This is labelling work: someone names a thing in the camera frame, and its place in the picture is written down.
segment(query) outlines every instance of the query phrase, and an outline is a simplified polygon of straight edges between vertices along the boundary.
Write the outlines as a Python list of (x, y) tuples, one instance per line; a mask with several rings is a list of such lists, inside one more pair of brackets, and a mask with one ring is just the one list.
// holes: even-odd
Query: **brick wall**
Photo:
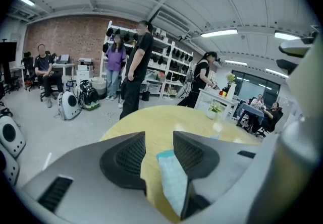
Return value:
[(102, 45), (109, 21), (114, 25), (135, 28), (136, 22), (103, 16), (69, 16), (53, 18), (28, 25), (24, 51), (38, 55), (37, 46), (44, 44), (51, 53), (69, 54), (78, 59), (94, 59), (94, 74), (100, 72)]

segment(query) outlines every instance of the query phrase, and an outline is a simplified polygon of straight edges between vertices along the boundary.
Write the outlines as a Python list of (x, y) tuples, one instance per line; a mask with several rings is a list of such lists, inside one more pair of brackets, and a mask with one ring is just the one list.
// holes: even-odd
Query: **black pants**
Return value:
[(258, 131), (261, 127), (263, 127), (266, 130), (270, 130), (271, 128), (271, 124), (268, 121), (268, 118), (265, 118), (262, 120), (261, 125), (258, 122), (258, 119), (255, 119), (253, 122), (253, 126), (252, 126), (252, 131), (253, 133), (255, 133), (256, 131)]
[(51, 76), (38, 76), (38, 78), (44, 86), (45, 97), (50, 96), (51, 83), (55, 83), (58, 91), (63, 92), (62, 76), (59, 73), (53, 73)]
[(195, 104), (197, 102), (198, 99), (198, 95), (200, 94), (200, 92), (198, 91), (191, 91), (187, 97), (185, 97), (181, 102), (179, 102), (177, 105), (181, 105), (181, 106), (187, 106), (190, 108), (194, 108)]
[(121, 89), (124, 89), (125, 101), (123, 102), (120, 120), (138, 110), (141, 82), (136, 80), (129, 81), (128, 78), (125, 78), (121, 84)]

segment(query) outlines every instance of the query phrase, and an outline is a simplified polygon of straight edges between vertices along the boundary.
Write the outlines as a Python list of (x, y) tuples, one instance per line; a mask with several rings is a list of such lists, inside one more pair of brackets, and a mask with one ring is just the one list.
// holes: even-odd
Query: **woman in purple shirt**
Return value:
[(106, 69), (107, 97), (105, 99), (115, 100), (117, 96), (118, 76), (122, 68), (122, 62), (126, 58), (126, 49), (122, 37), (117, 34), (114, 43), (105, 53), (108, 58)]

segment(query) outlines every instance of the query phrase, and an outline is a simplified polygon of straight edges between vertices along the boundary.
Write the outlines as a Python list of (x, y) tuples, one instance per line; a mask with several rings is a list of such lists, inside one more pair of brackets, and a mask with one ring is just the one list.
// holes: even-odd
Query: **white cabinet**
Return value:
[(76, 84), (80, 86), (82, 80), (88, 80), (94, 77), (93, 71), (76, 71)]

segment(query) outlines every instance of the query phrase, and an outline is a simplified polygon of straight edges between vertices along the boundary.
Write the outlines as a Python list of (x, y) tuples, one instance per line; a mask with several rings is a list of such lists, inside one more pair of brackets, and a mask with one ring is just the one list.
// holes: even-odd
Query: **yellow round table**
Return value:
[(179, 222), (179, 217), (163, 195), (162, 179), (156, 155), (173, 149), (173, 131), (185, 131), (205, 137), (220, 131), (220, 140), (257, 144), (244, 130), (227, 121), (211, 120), (205, 113), (189, 107), (161, 105), (147, 107), (121, 119), (101, 138), (101, 141), (129, 133), (146, 132), (146, 155), (141, 164), (141, 178), (146, 181), (147, 199), (167, 219)]

